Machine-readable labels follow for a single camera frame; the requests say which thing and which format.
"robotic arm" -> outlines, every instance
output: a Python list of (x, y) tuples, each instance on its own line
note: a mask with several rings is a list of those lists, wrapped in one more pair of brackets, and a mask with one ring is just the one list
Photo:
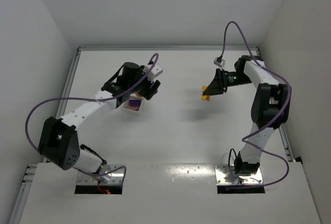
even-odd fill
[(117, 73), (108, 80), (90, 101), (60, 118), (49, 117), (43, 126), (38, 152), (63, 170), (74, 167), (90, 173), (107, 171), (107, 162), (85, 145), (79, 145), (83, 131), (106, 113), (118, 108), (129, 99), (130, 94), (138, 93), (150, 100), (160, 86), (155, 78), (162, 73), (162, 67), (156, 63), (148, 76), (132, 91), (109, 101), (134, 86), (151, 68), (151, 65), (139, 66), (126, 62)]
[[(260, 60), (261, 66), (264, 66), (264, 62), (260, 57), (256, 56), (255, 58)], [(220, 68), (216, 69), (215, 77), (210, 85), (203, 88), (202, 99), (209, 100), (210, 96), (226, 93), (228, 87), (253, 83), (257, 92), (251, 109), (253, 121), (251, 133), (266, 125), (284, 105), (288, 94), (286, 84), (279, 83), (270, 73), (258, 66), (250, 56), (239, 58), (234, 65), (234, 72), (224, 70), (225, 61), (222, 58), (216, 58), (214, 64)], [(257, 135), (249, 138), (248, 141), (264, 149), (275, 129), (287, 121), (289, 107), (290, 104), (287, 105), (284, 112), (274, 123)], [(250, 144), (245, 144), (234, 161), (235, 174), (256, 174), (260, 166), (261, 154), (261, 150)]]

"white wall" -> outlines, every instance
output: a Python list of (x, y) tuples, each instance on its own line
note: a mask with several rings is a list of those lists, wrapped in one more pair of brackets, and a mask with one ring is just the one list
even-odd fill
[[(72, 55), (42, 0), (0, 0), (0, 223), (9, 220), (26, 165), (41, 159), (25, 137), (25, 118), (38, 102), (61, 95)], [(32, 118), (36, 144), (57, 105)]]
[(330, 42), (331, 0), (285, 0), (262, 44), (268, 67), (293, 86), (286, 128), (324, 223), (331, 219)]
[[(258, 44), (283, 0), (43, 0), (75, 46), (222, 44), (230, 20)], [(229, 44), (242, 44), (238, 31)]]

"white arm segment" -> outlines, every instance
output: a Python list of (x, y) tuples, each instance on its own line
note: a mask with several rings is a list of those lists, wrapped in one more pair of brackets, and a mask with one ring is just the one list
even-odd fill
[[(264, 66), (263, 61), (259, 61), (261, 66)], [(247, 61), (245, 63), (244, 73), (249, 77), (249, 79), (254, 84), (255, 88), (259, 86), (260, 83), (268, 83), (270, 85), (279, 85), (279, 81), (277, 81), (269, 72), (260, 68), (254, 61)], [(253, 123), (252, 130), (250, 133), (257, 131), (259, 128), (256, 123)], [(273, 128), (266, 128), (262, 132), (254, 135), (249, 138), (248, 141), (257, 145), (261, 149), (264, 149), (268, 139), (274, 133)], [(248, 163), (258, 163), (261, 160), (261, 150), (255, 148), (250, 144), (245, 144), (243, 149), (240, 151), (242, 161)]]
[[(257, 131), (258, 129), (259, 128), (256, 125), (256, 123), (253, 123), (252, 130), (250, 133)], [(248, 138), (247, 141), (253, 143), (254, 145), (257, 145), (261, 149), (264, 149), (268, 139), (274, 133), (274, 131), (275, 130), (272, 127), (271, 128), (268, 127), (264, 129), (262, 132), (259, 132), (257, 135)], [(245, 144), (243, 149), (241, 149), (240, 151), (242, 161), (248, 163), (259, 163), (261, 160), (261, 154), (262, 154), (261, 150), (255, 148), (250, 144)]]
[[(99, 91), (94, 98), (106, 99), (112, 96), (108, 91)], [(61, 121), (68, 126), (74, 125), (76, 127), (79, 140), (84, 130), (113, 109), (116, 109), (116, 99), (105, 102), (90, 101), (71, 113), (62, 116)], [(79, 159), (74, 165), (74, 168), (94, 173), (99, 169), (101, 164), (102, 160), (100, 158), (88, 151), (80, 150)]]

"white table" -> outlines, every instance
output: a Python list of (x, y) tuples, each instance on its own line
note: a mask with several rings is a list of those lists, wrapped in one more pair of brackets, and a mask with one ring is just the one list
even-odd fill
[[(201, 100), (202, 85), (215, 75), (218, 50), (158, 51), (164, 72), (159, 92), (141, 115), (122, 109), (88, 128), (80, 143), (108, 163), (128, 167), (122, 195), (74, 195), (77, 172), (50, 163), (38, 165), (20, 224), (30, 223), (319, 223), (300, 163), (290, 164), (281, 183), (265, 194), (218, 195), (213, 164), (227, 163), (250, 132), (252, 84), (228, 88)], [(93, 97), (123, 62), (146, 64), (154, 54), (141, 51), (82, 51), (69, 75), (70, 96)], [(226, 51), (227, 70), (245, 50)], [(65, 112), (81, 102), (69, 101)], [(279, 132), (266, 150), (286, 158)], [(285, 173), (280, 159), (262, 155), (264, 183)]]

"purple cable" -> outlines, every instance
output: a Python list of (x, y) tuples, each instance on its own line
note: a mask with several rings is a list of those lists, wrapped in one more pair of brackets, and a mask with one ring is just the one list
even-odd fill
[[(117, 99), (121, 96), (124, 96), (126, 94), (128, 94), (132, 89), (134, 89), (135, 87), (137, 87), (147, 76), (148, 74), (152, 71), (152, 69), (154, 68), (154, 66), (156, 65), (157, 63), (157, 60), (159, 59), (159, 54), (158, 53), (155, 53), (151, 59), (149, 60), (149, 62), (152, 62), (153, 59), (155, 57), (155, 60), (152, 64), (152, 66), (150, 67), (150, 69), (146, 72), (145, 75), (142, 76), (142, 78), (137, 82), (135, 83), (131, 88), (127, 89), (126, 91), (124, 91), (123, 93), (117, 95), (117, 96), (114, 96), (114, 97), (111, 97), (111, 98), (105, 98), (105, 99), (93, 99), (93, 98), (83, 98), (83, 97), (56, 97), (56, 98), (50, 98), (50, 99), (47, 99), (45, 101), (42, 101), (40, 103), (38, 103), (37, 105), (35, 105), (30, 113), (27, 115), (27, 118), (26, 118), (26, 121), (25, 121), (25, 135), (26, 135), (26, 138), (28, 140), (28, 142), (30, 143), (30, 145), (36, 150), (38, 151), (38, 148), (35, 146), (35, 144), (32, 142), (31, 140), (31, 137), (29, 135), (29, 132), (28, 132), (28, 124), (29, 124), (29, 120), (31, 118), (31, 115), (33, 114), (33, 112), (38, 108), (40, 107), (41, 105), (47, 103), (47, 102), (50, 102), (50, 101), (59, 101), (59, 100), (77, 100), (77, 101), (99, 101), (99, 102), (103, 102), (103, 101), (110, 101), (110, 100), (114, 100), (114, 99)], [(122, 184), (123, 185), (123, 181), (124, 181), (124, 177), (125, 177), (125, 174), (126, 174), (126, 167), (125, 166), (121, 166), (121, 167), (118, 167), (116, 168), (115, 170), (112, 170), (110, 172), (106, 172), (106, 173), (102, 173), (102, 174), (93, 174), (93, 173), (90, 173), (90, 172), (87, 172), (87, 171), (82, 171), (82, 170), (78, 170), (86, 175), (89, 175), (89, 176), (105, 176), (105, 175), (108, 175), (110, 173), (113, 173), (119, 169), (122, 169), (124, 168), (124, 176), (123, 176), (123, 179), (122, 179)]]
[(280, 158), (281, 160), (283, 160), (283, 161), (285, 162), (285, 164), (286, 164), (286, 168), (287, 168), (287, 169), (286, 169), (286, 173), (285, 173), (285, 175), (284, 175), (283, 177), (281, 177), (280, 179), (278, 179), (278, 180), (276, 180), (276, 181), (273, 181), (273, 182), (271, 182), (271, 183), (267, 183), (267, 184), (263, 184), (263, 185), (256, 185), (256, 186), (236, 187), (236, 189), (259, 188), (259, 187), (263, 187), (263, 186), (269, 186), (269, 185), (273, 185), (273, 184), (276, 184), (276, 183), (278, 183), (278, 182), (284, 180), (284, 179), (287, 177), (287, 175), (289, 174), (289, 171), (290, 171), (290, 165), (289, 165), (289, 163), (286, 161), (286, 159), (284, 159), (283, 157), (281, 157), (281, 156), (279, 156), (279, 155), (277, 155), (277, 154), (274, 154), (274, 153), (271, 153), (271, 152), (265, 151), (264, 149), (261, 149), (260, 147), (258, 147), (257, 145), (255, 145), (255, 144), (253, 144), (253, 143), (247, 141), (246, 139), (248, 139), (248, 138), (250, 138), (250, 137), (252, 137), (252, 136), (258, 134), (259, 132), (263, 131), (264, 129), (266, 129), (266, 128), (269, 127), (272, 123), (275, 122), (275, 120), (276, 120), (276, 119), (282, 114), (282, 112), (284, 112), (285, 108), (286, 108), (287, 105), (289, 104), (289, 102), (290, 102), (290, 98), (291, 98), (291, 93), (292, 93), (292, 88), (291, 88), (291, 86), (290, 86), (290, 83), (289, 83), (284, 77), (282, 77), (281, 75), (279, 75), (279, 74), (273, 72), (273, 71), (270, 70), (270, 69), (267, 69), (267, 68), (264, 67), (264, 66), (261, 66), (261, 64), (260, 64), (260, 63), (258, 62), (258, 60), (254, 57), (252, 51), (250, 50), (249, 45), (248, 45), (248, 42), (247, 42), (247, 40), (246, 40), (246, 38), (245, 38), (245, 35), (244, 35), (242, 29), (240, 28), (240, 26), (238, 25), (238, 23), (236, 23), (235, 21), (230, 21), (230, 22), (227, 24), (227, 26), (225, 27), (225, 31), (224, 31), (224, 41), (223, 41), (223, 50), (222, 50), (221, 57), (222, 57), (223, 54), (224, 54), (224, 50), (225, 50), (225, 38), (226, 38), (226, 36), (227, 36), (227, 30), (228, 30), (228, 27), (229, 27), (229, 25), (230, 25), (231, 23), (233, 23), (233, 24), (235, 24), (235, 25), (237, 26), (237, 28), (238, 28), (240, 34), (242, 35), (242, 38), (243, 38), (244, 43), (245, 43), (245, 45), (246, 45), (246, 47), (247, 47), (247, 50), (248, 50), (249, 54), (251, 55), (252, 59), (254, 60), (254, 62), (255, 62), (258, 66), (260, 66), (262, 69), (264, 69), (265, 71), (267, 71), (267, 72), (269, 72), (270, 74), (273, 74), (273, 75), (277, 76), (278, 78), (280, 78), (281, 80), (283, 80), (283, 81), (285, 82), (285, 84), (287, 85), (288, 89), (289, 89), (289, 92), (288, 92), (288, 95), (286, 96), (286, 100), (285, 100), (285, 102), (284, 102), (284, 105), (281, 107), (281, 109), (280, 109), (279, 112), (275, 115), (275, 117), (272, 118), (272, 119), (271, 119), (271, 120), (270, 120), (265, 126), (261, 127), (259, 130), (255, 131), (255, 132), (253, 132), (253, 133), (250, 133), (249, 135), (247, 135), (247, 136), (245, 136), (245, 137), (242, 138), (242, 141), (243, 141), (244, 143), (250, 144), (250, 145), (254, 146), (255, 148), (261, 150), (262, 152), (264, 152), (264, 153), (266, 153), (266, 154), (269, 154), (269, 155), (271, 155), (271, 156), (274, 156), (274, 157), (277, 157), (277, 158)]

